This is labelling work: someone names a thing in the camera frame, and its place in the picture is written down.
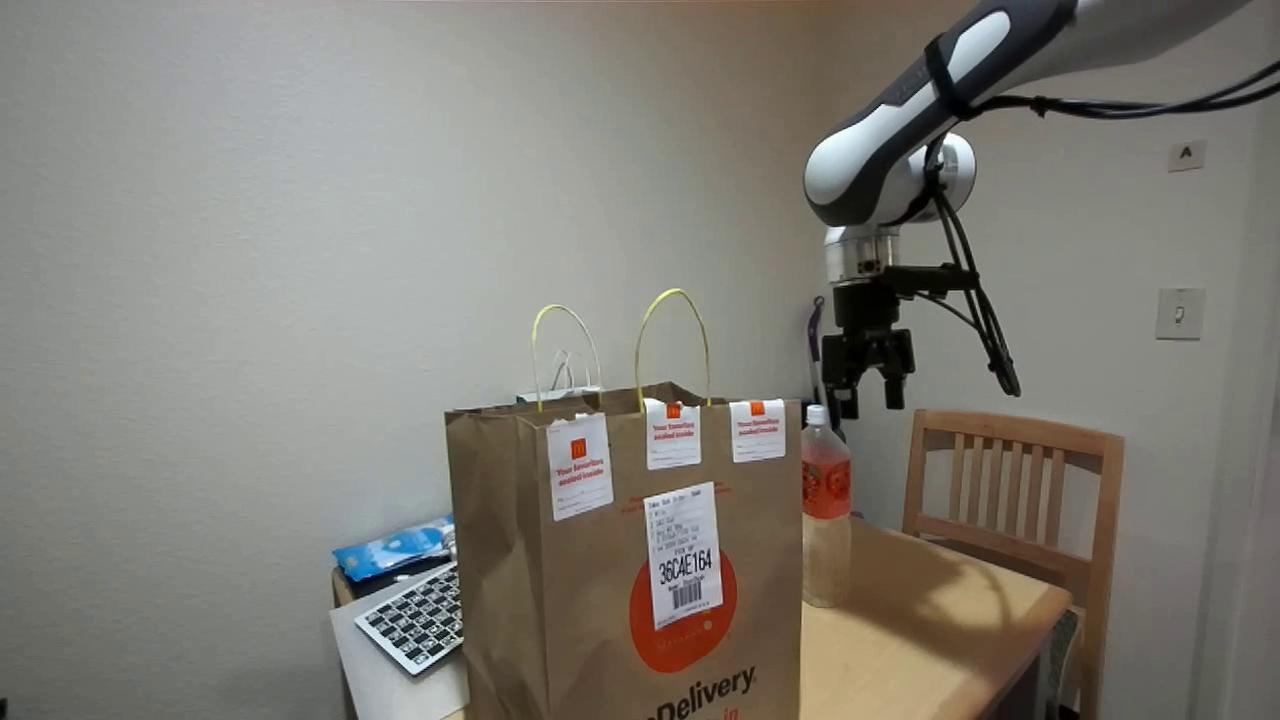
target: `wooden chair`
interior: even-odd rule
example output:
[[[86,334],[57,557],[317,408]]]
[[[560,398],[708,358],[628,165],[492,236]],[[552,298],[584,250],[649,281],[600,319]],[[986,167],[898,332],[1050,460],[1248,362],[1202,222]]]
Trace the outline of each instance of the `wooden chair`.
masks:
[[[916,411],[911,421],[903,530],[1073,591],[1084,628],[1069,663],[1069,699],[1082,689],[1084,720],[1102,710],[1119,476],[1124,440],[1108,432],[989,411]],[[1084,534],[1066,530],[1078,526],[1066,521],[1088,511],[1082,497],[1092,497]]]

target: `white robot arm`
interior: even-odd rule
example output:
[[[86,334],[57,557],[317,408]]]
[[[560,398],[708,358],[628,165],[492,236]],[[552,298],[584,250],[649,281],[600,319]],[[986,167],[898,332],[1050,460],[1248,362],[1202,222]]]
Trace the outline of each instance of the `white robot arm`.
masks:
[[[1244,0],[979,0],[955,29],[888,82],[863,112],[823,134],[804,167],[804,196],[834,228],[838,323],[823,341],[829,398],[858,416],[863,367],[882,367],[888,408],[903,403],[911,341],[898,323],[907,296],[968,291],[992,372],[1019,392],[1000,323],[972,263],[898,266],[892,228],[950,221],[977,178],[977,156],[954,128],[986,100],[1042,77],[1148,58],[1211,29]]]
[[[1186,43],[1244,0],[986,0],[929,43],[804,167],[812,212],[834,222],[902,222],[920,190],[923,145],[966,107],[1036,77],[1111,66]]]

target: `paper bag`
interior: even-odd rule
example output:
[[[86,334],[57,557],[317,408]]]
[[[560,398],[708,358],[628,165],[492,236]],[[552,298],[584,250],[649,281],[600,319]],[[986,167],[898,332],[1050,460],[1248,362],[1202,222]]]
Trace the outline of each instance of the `paper bag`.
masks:
[[[801,710],[798,408],[646,395],[447,411],[468,717]]]

